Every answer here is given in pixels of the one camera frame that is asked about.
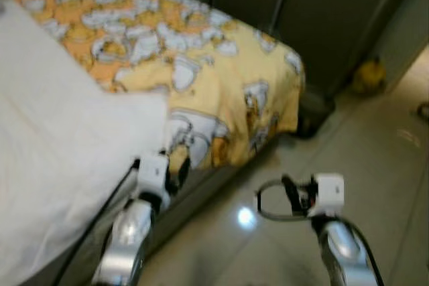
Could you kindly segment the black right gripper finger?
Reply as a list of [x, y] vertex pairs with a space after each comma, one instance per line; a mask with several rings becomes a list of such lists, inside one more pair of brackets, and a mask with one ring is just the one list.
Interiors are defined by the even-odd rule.
[[292, 215], [302, 215], [302, 201], [298, 185], [292, 181], [289, 175], [283, 175], [281, 177], [281, 183], [288, 197]]

